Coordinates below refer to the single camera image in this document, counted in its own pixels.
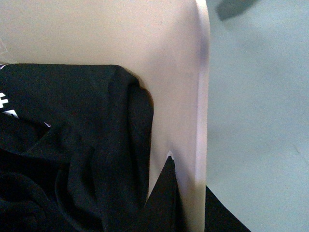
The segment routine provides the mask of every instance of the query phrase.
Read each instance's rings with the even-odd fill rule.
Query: floor
[[[207,185],[252,232],[308,232],[309,1],[240,2],[207,1]]]

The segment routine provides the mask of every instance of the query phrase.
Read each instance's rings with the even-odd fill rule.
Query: white plastic container
[[[209,20],[205,0],[3,0],[0,63],[118,64],[154,100],[150,192],[173,153],[185,215],[204,231]]]

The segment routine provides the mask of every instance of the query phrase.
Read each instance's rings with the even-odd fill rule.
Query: black fabric
[[[206,187],[205,231],[250,232],[247,227],[223,206],[208,187]]]
[[[18,222],[33,231],[53,231],[41,227],[52,202],[78,231],[127,230],[149,184],[153,107],[137,79],[115,65],[14,64],[0,72],[0,93],[8,99],[0,110],[19,118],[0,114],[3,188],[13,190],[8,179],[21,186],[13,200],[1,195],[0,218],[27,195],[31,216]],[[36,162],[49,165],[46,172],[29,165]]]

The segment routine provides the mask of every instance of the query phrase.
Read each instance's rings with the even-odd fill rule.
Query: white surface
[[[171,151],[189,226],[193,232],[203,232],[206,3],[3,0],[0,24],[6,54],[17,62],[118,64],[140,77],[154,100],[150,190]]]
[[[309,231],[309,1],[208,1],[207,185],[252,232]]]

